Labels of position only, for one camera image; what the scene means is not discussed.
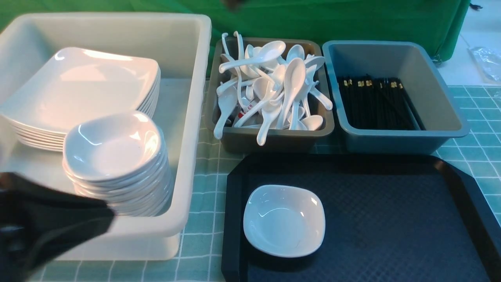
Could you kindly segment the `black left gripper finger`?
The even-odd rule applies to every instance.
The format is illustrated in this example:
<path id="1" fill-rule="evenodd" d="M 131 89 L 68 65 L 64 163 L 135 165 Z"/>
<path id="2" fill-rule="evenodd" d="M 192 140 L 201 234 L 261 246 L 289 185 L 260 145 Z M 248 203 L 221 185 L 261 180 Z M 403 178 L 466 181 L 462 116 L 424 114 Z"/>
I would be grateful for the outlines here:
<path id="1" fill-rule="evenodd" d="M 0 179 L 1 281 L 25 282 L 65 252 L 105 234 L 103 200 L 54 190 L 14 172 Z"/>

